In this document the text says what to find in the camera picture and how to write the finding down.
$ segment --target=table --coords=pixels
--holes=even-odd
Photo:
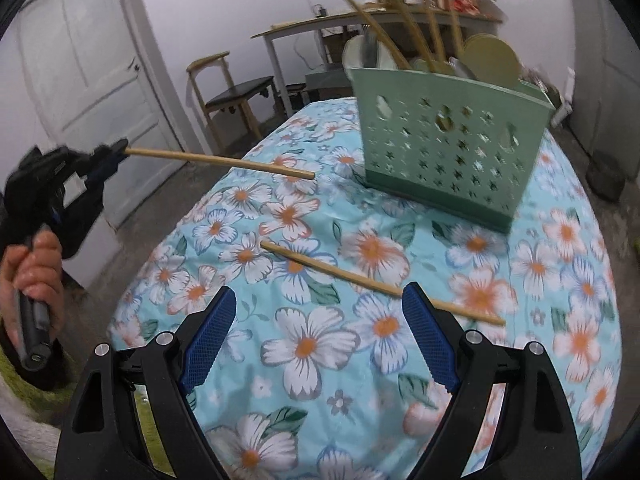
[[[398,301],[260,250],[261,237],[346,270],[499,314],[461,319],[492,342],[550,354],[574,417],[583,471],[602,446],[622,355],[606,248],[574,170],[546,134],[511,233],[362,187],[353,98],[317,102],[247,158],[315,181],[234,169],[152,253],[120,301],[117,349],[143,345],[203,309],[222,283],[238,309],[190,402],[239,478],[401,479],[449,395],[432,379]],[[466,471],[483,463],[496,386]]]
[[[428,23],[427,15],[420,10],[419,6],[411,6],[410,10],[417,23]],[[438,23],[450,24],[450,14],[445,10],[434,9]],[[401,23],[402,17],[395,10],[371,10],[369,12],[373,18],[379,23]],[[497,34],[497,25],[502,23],[502,20],[498,18],[492,18],[489,16],[477,15],[471,16],[470,14],[459,14],[458,19],[460,21],[460,27],[470,28],[475,33],[485,32],[487,34]],[[261,32],[252,36],[254,38],[264,38],[264,43],[267,46],[267,53],[271,60],[271,66],[273,67],[273,75],[276,81],[276,86],[282,101],[284,102],[285,111],[287,117],[293,114],[293,108],[291,107],[291,100],[287,93],[286,85],[284,82],[284,76],[282,75],[282,68],[280,67],[280,61],[276,54],[275,47],[273,46],[273,40],[277,38],[285,38],[287,36],[293,36],[295,34],[301,34],[302,32],[315,32],[318,36],[319,44],[322,43],[322,29],[332,27],[345,27],[347,25],[363,25],[364,21],[358,15],[357,12],[344,12],[340,14],[332,14],[330,16],[323,16],[320,18],[312,18],[310,20],[303,20],[300,22],[286,23],[285,25],[275,26],[270,30]],[[322,61],[328,63],[326,52],[322,50],[320,53]]]

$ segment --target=blue textured fingertip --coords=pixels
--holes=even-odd
[[[204,383],[236,317],[236,295],[227,290],[203,321],[184,353],[180,386],[185,395]]]
[[[456,392],[460,386],[456,355],[413,285],[406,286],[402,292],[402,312],[433,380],[442,384],[450,394]]]

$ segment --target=wooden chopstick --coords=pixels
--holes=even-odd
[[[418,24],[415,22],[411,12],[409,12],[409,9],[404,4],[403,0],[391,0],[391,2],[393,3],[393,6],[396,8],[396,10],[400,13],[400,16],[402,16],[404,25],[409,31],[409,35],[411,36],[412,40],[414,40],[414,45],[416,50],[418,51],[418,54],[420,54],[420,57],[427,62],[429,71],[431,73],[435,73],[436,67],[433,63],[433,55],[431,54],[429,45],[424,39],[424,36],[420,31],[420,27],[418,27]]]
[[[464,46],[462,45],[462,30],[460,30],[458,13],[456,12],[454,0],[447,0],[447,5],[449,6],[449,12],[451,14],[451,27],[453,28],[453,44],[456,47],[456,57],[460,59],[462,58]]]
[[[433,12],[430,0],[422,0],[422,4],[424,5],[424,9],[427,13],[427,18],[429,19],[429,28],[431,29],[431,37],[433,38],[433,43],[436,47],[436,56],[438,57],[438,61],[446,63],[447,57],[444,53],[444,44],[442,43],[440,26],[438,25],[438,21],[436,19],[436,13]]]
[[[230,158],[228,156],[202,155],[200,153],[168,152],[165,150],[146,150],[144,148],[127,148],[126,155],[154,156],[156,158],[172,158],[173,160],[188,160],[190,162],[207,162],[218,166],[230,166],[232,168],[244,168],[246,170],[264,171],[266,173],[276,173],[294,178],[304,178],[313,180],[316,174],[313,171],[296,170],[285,166],[265,164],[264,162],[252,162],[240,158]]]
[[[305,256],[304,254],[290,251],[289,249],[281,247],[280,245],[276,245],[268,240],[262,240],[260,242],[260,247],[262,247],[266,251],[269,251],[270,253],[284,256],[285,258],[293,260],[294,262],[304,265],[305,267],[320,270],[321,272],[333,276],[334,278],[339,278],[341,280],[345,280],[346,282],[355,283],[356,285],[363,286],[370,290],[383,292],[384,294],[388,294],[395,298],[402,298],[401,288],[393,285],[388,285],[387,283],[377,282],[376,280],[372,280],[371,278],[367,278],[366,276],[355,274],[354,272],[349,272],[348,270],[339,269],[338,267],[331,266],[329,264],[316,260],[315,258],[310,258],[309,256]],[[453,303],[447,303],[446,301],[434,300],[432,298],[429,298],[429,300],[435,308],[446,310],[447,312],[456,314],[457,316],[464,316],[468,317],[469,319],[475,319],[497,326],[505,325],[505,321],[501,317],[489,316],[488,314],[475,312],[469,308],[464,308]]]
[[[402,52],[396,47],[396,44],[389,37],[389,35],[385,32],[385,30],[380,27],[380,24],[374,20],[371,15],[362,8],[355,0],[345,0],[352,8],[355,10],[360,17],[371,27],[371,30],[376,33],[378,40],[384,46],[386,46],[391,53],[391,56],[394,58],[396,65],[400,70],[411,70],[411,65],[406,60],[406,58],[402,55]]]

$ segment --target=wooden desk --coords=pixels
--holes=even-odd
[[[427,15],[422,10],[422,6],[412,6],[411,12],[414,15],[415,21],[418,23],[428,23]],[[434,10],[438,23],[444,25],[450,25],[450,14],[445,10]],[[372,10],[370,14],[379,23],[401,23],[402,17],[395,10]],[[497,34],[497,26],[502,23],[502,20],[498,18],[491,18],[489,16],[471,16],[469,14],[459,14],[460,27],[470,28],[473,32],[487,32],[489,34]],[[345,12],[343,14],[332,14],[331,16],[323,16],[322,18],[312,18],[311,20],[303,20],[301,22],[286,23],[284,25],[276,25],[270,30],[261,32],[252,36],[253,38],[264,38],[264,43],[267,46],[267,52],[271,59],[271,66],[273,67],[273,75],[276,80],[276,86],[284,107],[288,116],[293,114],[291,107],[291,101],[287,94],[286,85],[284,83],[284,77],[282,75],[282,69],[280,62],[278,61],[278,55],[276,54],[275,47],[273,46],[273,40],[277,38],[286,38],[287,36],[293,36],[294,34],[301,34],[302,32],[315,32],[318,35],[320,44],[322,43],[322,29],[332,27],[343,27],[345,25],[362,25],[364,22],[356,12]],[[321,53],[322,60],[327,63],[328,59],[326,52],[323,50]]]

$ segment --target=green utensil holder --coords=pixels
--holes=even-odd
[[[368,186],[510,230],[554,111],[543,91],[375,68],[353,90]]]

